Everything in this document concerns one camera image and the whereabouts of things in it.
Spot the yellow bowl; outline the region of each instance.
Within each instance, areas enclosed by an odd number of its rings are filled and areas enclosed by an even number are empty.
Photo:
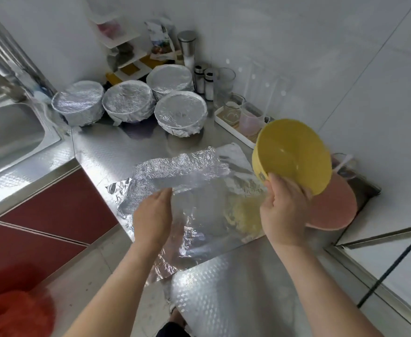
[[[313,195],[322,192],[332,176],[330,153],[320,137],[293,119],[275,120],[261,130],[252,167],[262,182],[275,172],[310,188]]]

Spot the black cord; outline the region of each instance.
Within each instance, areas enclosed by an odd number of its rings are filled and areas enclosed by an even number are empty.
[[[364,295],[364,297],[360,300],[357,304],[357,307],[360,308],[366,300],[377,290],[380,284],[385,280],[386,277],[390,275],[391,272],[399,265],[399,263],[407,256],[408,253],[411,251],[411,244],[408,246],[404,252],[399,256],[399,258],[394,261],[394,263],[382,274],[382,276],[376,281],[376,283],[370,288],[370,290]]]

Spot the hand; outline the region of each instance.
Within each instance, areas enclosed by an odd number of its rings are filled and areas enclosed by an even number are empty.
[[[145,198],[135,210],[135,243],[150,251],[162,249],[171,230],[172,188],[165,188]]]
[[[260,206],[265,234],[273,246],[304,245],[311,192],[290,179],[269,173],[268,195]]]

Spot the foil-covered bowl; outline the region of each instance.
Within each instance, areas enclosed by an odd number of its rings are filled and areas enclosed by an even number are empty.
[[[188,137],[199,133],[204,126],[207,104],[194,92],[174,91],[156,104],[154,114],[165,131],[178,137]]]
[[[151,88],[139,80],[112,86],[103,97],[103,106],[115,124],[137,123],[154,113],[156,100]]]
[[[173,91],[193,91],[193,77],[182,65],[161,65],[155,67],[146,77],[146,83],[153,90],[157,100]]]
[[[68,125],[84,126],[98,121],[104,113],[104,89],[100,83],[82,80],[54,95],[51,105]]]

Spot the person's left hand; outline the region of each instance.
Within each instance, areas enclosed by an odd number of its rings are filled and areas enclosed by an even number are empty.
[[[135,210],[135,243],[154,252],[159,252],[171,230],[172,188],[165,188],[145,198]]]

